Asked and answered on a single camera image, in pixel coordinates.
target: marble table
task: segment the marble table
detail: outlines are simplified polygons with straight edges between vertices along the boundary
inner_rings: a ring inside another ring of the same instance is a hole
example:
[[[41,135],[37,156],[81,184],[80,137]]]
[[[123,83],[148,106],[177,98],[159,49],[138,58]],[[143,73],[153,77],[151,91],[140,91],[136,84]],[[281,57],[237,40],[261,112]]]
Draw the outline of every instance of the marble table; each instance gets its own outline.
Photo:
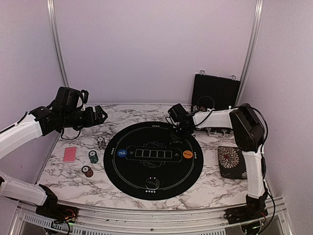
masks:
[[[79,138],[68,141],[58,140],[39,183],[48,186],[59,200],[106,208],[135,210],[195,210],[232,206],[245,203],[247,180],[231,180],[221,176],[217,148],[220,145],[236,146],[232,135],[225,137],[208,136],[197,131],[204,157],[202,173],[196,183],[183,194],[174,198],[146,201],[130,197],[118,190],[108,179],[103,167],[104,149],[99,149],[97,138],[102,136],[106,143],[123,128],[143,121],[165,121],[169,105],[103,105],[108,119],[104,124],[85,128]],[[65,137],[77,133],[67,130]],[[77,147],[76,161],[63,163],[66,147]],[[96,150],[99,162],[91,164],[88,153]],[[94,175],[87,178],[81,171],[89,165]]]

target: blue circle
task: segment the blue circle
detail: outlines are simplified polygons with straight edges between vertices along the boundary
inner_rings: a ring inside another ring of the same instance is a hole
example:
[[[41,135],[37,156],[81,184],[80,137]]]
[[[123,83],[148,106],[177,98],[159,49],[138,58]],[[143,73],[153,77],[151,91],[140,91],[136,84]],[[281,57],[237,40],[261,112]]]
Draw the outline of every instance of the blue circle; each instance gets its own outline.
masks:
[[[121,158],[124,158],[127,155],[127,151],[125,149],[120,149],[118,150],[117,155]]]

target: orange circle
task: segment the orange circle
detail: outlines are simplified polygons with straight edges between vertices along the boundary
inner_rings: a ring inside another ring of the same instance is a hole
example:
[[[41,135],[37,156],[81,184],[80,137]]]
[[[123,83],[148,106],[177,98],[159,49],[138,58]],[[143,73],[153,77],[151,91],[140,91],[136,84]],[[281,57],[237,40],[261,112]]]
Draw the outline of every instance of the orange circle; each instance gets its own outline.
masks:
[[[192,158],[194,156],[194,154],[189,150],[184,151],[182,155],[184,156],[184,158],[187,158],[187,159]]]

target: round black mat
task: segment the round black mat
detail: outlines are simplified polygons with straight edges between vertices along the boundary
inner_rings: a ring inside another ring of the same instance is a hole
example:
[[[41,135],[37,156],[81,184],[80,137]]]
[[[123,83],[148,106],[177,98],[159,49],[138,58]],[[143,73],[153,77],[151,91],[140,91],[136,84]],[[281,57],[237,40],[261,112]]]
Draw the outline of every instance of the round black mat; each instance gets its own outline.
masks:
[[[203,154],[192,137],[171,143],[165,122],[142,122],[118,132],[104,153],[111,182],[129,196],[145,200],[175,197],[199,178]]]

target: wall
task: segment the wall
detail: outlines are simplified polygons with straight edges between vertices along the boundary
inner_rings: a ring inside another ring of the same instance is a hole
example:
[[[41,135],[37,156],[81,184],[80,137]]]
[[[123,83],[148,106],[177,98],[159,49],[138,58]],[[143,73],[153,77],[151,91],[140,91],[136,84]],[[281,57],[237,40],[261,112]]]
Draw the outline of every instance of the wall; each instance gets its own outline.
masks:
[[[190,103],[194,74],[240,79],[255,0],[56,0],[70,86],[91,103]]]
[[[62,85],[42,0],[0,1],[0,129],[25,111],[48,105]],[[55,134],[32,141],[0,160],[0,170],[34,183]],[[16,202],[0,199],[0,229],[6,234]]]
[[[268,180],[297,235],[313,234],[313,1],[265,0],[241,102],[266,117]]]

